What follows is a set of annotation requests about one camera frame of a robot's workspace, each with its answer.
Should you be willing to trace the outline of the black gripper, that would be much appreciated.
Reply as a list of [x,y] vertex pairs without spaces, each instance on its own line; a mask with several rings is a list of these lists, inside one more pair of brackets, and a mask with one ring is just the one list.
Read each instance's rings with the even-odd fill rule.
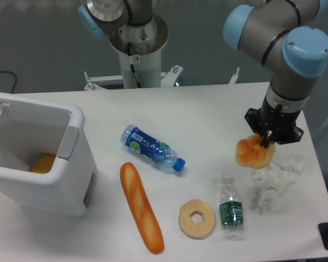
[[266,95],[261,107],[248,109],[244,118],[252,131],[261,136],[261,147],[268,148],[270,143],[290,144],[299,142],[303,136],[303,130],[296,126],[303,107],[303,99]]

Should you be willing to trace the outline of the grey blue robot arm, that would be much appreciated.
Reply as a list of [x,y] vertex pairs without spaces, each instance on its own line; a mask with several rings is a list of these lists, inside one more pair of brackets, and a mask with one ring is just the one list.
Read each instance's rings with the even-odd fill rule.
[[[261,9],[240,5],[224,23],[226,42],[273,74],[261,107],[245,115],[263,147],[302,138],[296,119],[328,63],[328,36],[307,22],[327,6],[328,1],[267,1]],[[88,31],[108,38],[118,52],[125,88],[174,84],[173,73],[161,75],[168,27],[153,13],[151,1],[87,1],[78,12]]]

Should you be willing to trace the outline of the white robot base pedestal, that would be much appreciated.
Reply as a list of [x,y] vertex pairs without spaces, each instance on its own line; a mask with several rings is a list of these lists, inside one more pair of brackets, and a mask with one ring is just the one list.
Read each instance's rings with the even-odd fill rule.
[[117,52],[121,75],[89,77],[86,90],[122,84],[125,89],[178,87],[177,79],[183,67],[175,64],[168,72],[162,71],[161,51],[168,40],[168,27],[157,15],[143,26],[125,24],[106,36]]

